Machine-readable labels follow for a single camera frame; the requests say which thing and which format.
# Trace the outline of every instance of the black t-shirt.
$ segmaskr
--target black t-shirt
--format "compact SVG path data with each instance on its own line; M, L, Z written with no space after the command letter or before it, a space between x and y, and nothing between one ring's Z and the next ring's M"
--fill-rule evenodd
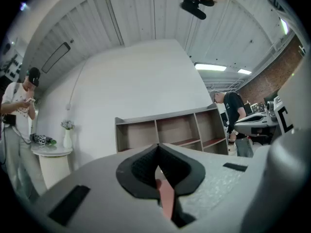
M240 117L238 109L241 107L245 107L241 96L234 91L229 91L225 94L224 104L229 117L228 132L231 133L234 129L235 122L238 121ZM241 139L244 137L245 135L241 133L237 135L237 139Z

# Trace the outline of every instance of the white t-shirt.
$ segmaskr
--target white t-shirt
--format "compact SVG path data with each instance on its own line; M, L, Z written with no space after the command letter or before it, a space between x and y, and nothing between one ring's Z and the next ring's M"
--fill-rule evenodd
M26 91L24 90L21 83L19 83L17 92L14 94L15 85L15 82L12 82L8 85L2 97L2 104L15 103L26 99ZM10 114L16 115L16 125L13 127L13 130L16 132L16 134L22 136L25 140L29 140L28 108L20 107Z

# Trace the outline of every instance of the wooden bookshelf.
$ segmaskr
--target wooden bookshelf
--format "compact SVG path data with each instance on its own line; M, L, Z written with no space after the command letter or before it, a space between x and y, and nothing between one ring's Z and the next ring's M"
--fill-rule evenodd
M171 143L190 150L228 154L223 122L215 104L157 116L116 117L115 127L118 152Z

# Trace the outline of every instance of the vase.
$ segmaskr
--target vase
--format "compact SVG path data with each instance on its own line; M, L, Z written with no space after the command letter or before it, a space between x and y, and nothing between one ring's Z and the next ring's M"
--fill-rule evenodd
M64 148L71 149L72 148L72 140L70 138L70 130L65 130L65 137L64 137Z

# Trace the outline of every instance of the rectangular light fixture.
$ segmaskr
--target rectangular light fixture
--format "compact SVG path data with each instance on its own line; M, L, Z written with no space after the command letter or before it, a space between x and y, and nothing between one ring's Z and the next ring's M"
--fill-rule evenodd
M42 71L48 73L52 66L63 57L70 50L70 46L67 42L64 42L56 51L50 56L46 63L42 67Z
M218 65L209 65L209 64L194 64L197 70L212 70L212 71L225 71L227 67L225 66L218 66Z
M239 73L248 74L248 75L252 73L252 72L247 71L247 70L244 70L244 69L240 69L238 72L239 72Z
M282 22L282 26L283 26L283 29L284 29L284 32L285 32L285 34L287 34L288 33L288 26L287 26L287 23L286 23L286 21L284 21L284 20L282 20L281 19L281 22Z

